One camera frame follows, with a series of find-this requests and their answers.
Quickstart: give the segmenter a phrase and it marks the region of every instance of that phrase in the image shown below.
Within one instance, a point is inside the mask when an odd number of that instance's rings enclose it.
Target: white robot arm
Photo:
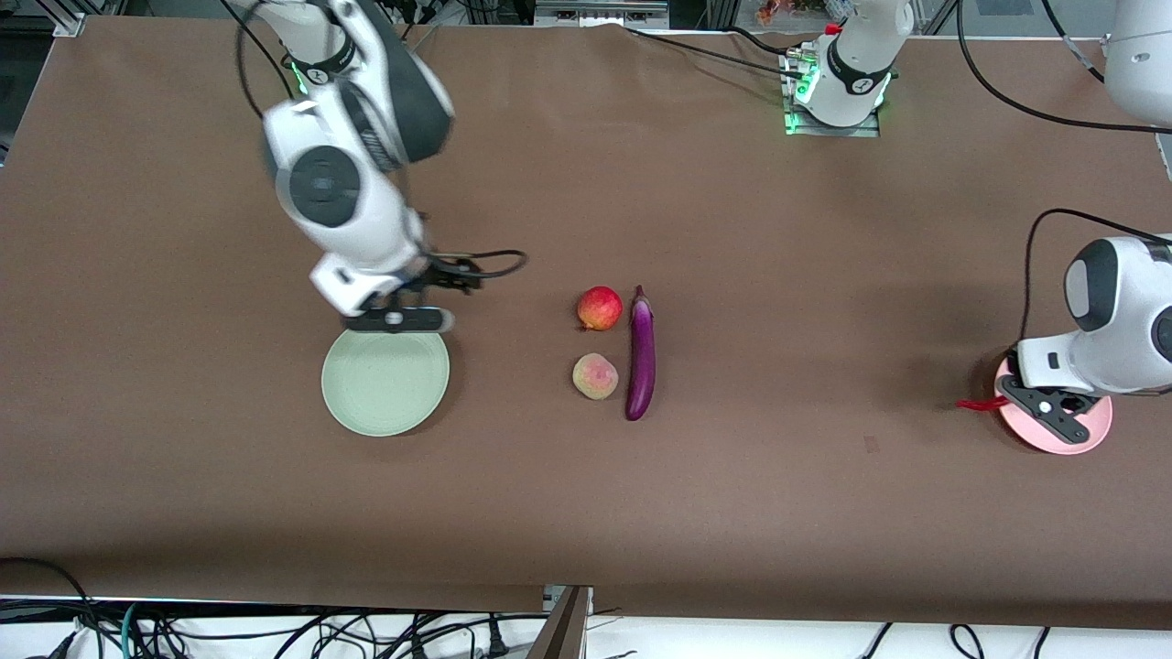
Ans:
[[[839,34],[815,41],[810,81],[795,100],[827,125],[858,125],[879,104],[895,55],[915,27],[911,0],[854,0]]]
[[[1172,233],[1158,236],[1172,242]],[[1172,250],[1103,238],[1067,269],[1067,308],[1078,330],[1017,344],[1022,382],[1092,396],[1172,385]]]
[[[1124,111],[1172,125],[1172,2],[1118,0],[1103,77]]]
[[[306,70],[320,74],[307,74],[306,97],[264,116],[278,199],[326,252],[311,279],[348,328],[447,331],[450,313],[406,306],[400,295],[427,286],[466,293],[488,274],[475,254],[455,263],[431,254],[420,213],[388,179],[443,147],[452,118],[447,91],[372,0],[285,0],[255,11],[297,60],[316,60]],[[523,263],[524,254],[507,253]]]
[[[248,11],[257,0],[227,0]],[[354,62],[354,41],[341,25],[326,16],[329,4],[313,0],[277,0],[261,2],[255,15],[281,39],[293,66],[305,76],[307,87],[326,84],[334,75]]]

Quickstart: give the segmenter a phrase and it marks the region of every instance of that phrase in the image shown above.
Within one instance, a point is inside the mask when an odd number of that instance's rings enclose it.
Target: red fruit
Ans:
[[[622,298],[606,286],[594,286],[578,300],[578,318],[587,330],[609,330],[622,315]]]

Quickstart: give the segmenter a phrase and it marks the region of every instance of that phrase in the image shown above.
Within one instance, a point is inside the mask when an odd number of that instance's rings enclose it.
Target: light green plate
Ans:
[[[448,371],[440,334],[346,331],[321,367],[321,395],[342,426],[387,437],[435,412],[448,389]]]

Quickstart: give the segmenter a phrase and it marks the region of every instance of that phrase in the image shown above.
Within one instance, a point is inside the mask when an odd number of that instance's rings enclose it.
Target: table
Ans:
[[[947,40],[908,42],[881,138],[826,140],[784,135],[768,74],[614,27],[442,28],[420,55],[457,121],[415,203],[441,247],[532,261],[437,295],[451,389],[368,439],[321,401],[339,325],[231,39],[95,18],[54,46],[0,174],[4,553],[108,596],[503,610],[588,583],[629,614],[1170,625],[1172,407],[1118,401],[1076,458],[952,407],[1016,335],[1038,212],[1166,229],[1151,136],[1017,114]],[[1036,107],[1125,118],[1058,42],[973,52]],[[1072,326],[1062,272],[1101,235],[1043,229],[1031,333]],[[572,306],[635,284],[660,371],[631,423],[570,368],[626,371],[627,331]]]

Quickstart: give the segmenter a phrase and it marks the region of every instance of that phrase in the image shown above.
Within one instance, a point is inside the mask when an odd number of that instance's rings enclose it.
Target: eggplant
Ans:
[[[655,327],[652,305],[643,287],[635,286],[631,303],[631,387],[627,389],[627,419],[639,421],[647,413],[655,392]]]

